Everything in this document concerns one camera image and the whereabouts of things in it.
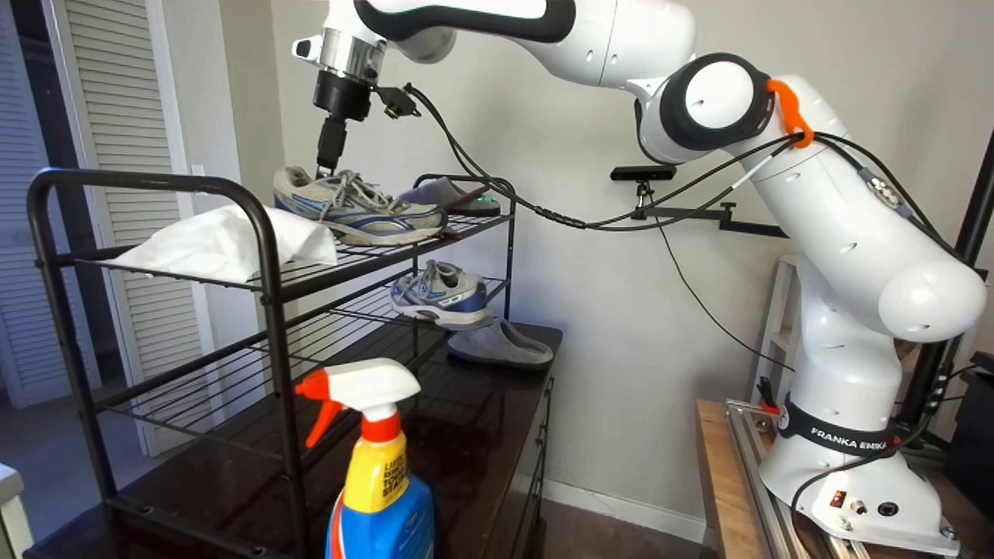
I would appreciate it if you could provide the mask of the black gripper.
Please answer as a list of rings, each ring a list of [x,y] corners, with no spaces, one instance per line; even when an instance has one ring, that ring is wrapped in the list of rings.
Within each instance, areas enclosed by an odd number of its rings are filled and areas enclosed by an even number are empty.
[[[325,113],[318,141],[318,169],[335,170],[346,155],[346,131],[351,122],[365,122],[370,114],[370,86],[351,76],[339,76],[333,71],[318,75],[315,105]]]

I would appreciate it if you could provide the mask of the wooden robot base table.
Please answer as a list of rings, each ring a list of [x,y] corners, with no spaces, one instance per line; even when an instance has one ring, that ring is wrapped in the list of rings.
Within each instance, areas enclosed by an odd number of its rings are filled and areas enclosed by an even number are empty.
[[[705,544],[722,559],[920,559],[896,546],[856,546],[821,536],[789,515],[758,481],[766,426],[747,405],[695,405],[705,495]]]

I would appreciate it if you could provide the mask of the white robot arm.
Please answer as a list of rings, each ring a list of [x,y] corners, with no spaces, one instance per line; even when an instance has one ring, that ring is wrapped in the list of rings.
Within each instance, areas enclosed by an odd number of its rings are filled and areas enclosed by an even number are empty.
[[[699,54],[693,11],[673,0],[329,0],[323,27],[292,44],[320,69],[318,163],[339,162],[388,50],[439,63],[462,32],[510,38],[555,76],[628,91],[636,142],[662,163],[717,150],[747,163],[795,241],[800,318],[764,487],[833,536],[954,559],[939,491],[888,427],[896,344],[965,331],[986,278],[843,152],[823,96],[795,75]]]

